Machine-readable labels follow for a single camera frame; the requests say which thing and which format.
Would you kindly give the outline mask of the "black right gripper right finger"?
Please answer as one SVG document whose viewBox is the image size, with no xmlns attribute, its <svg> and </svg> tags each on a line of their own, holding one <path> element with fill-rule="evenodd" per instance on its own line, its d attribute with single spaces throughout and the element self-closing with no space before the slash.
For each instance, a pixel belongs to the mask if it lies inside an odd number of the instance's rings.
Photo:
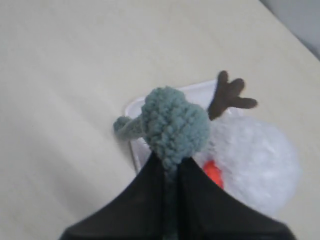
<svg viewBox="0 0 320 240">
<path fill-rule="evenodd" d="M 292 240 L 286 224 L 236 200 L 192 158 L 178 166 L 178 235 L 181 240 Z"/>
</svg>

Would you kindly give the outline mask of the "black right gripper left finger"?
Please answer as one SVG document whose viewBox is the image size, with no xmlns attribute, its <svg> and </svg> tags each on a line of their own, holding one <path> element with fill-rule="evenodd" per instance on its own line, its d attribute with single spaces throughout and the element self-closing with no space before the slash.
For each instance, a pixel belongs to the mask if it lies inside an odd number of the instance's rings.
<svg viewBox="0 0 320 240">
<path fill-rule="evenodd" d="M 177 240 L 179 160 L 152 152 L 129 186 L 105 207 L 66 228 L 62 240 Z"/>
</svg>

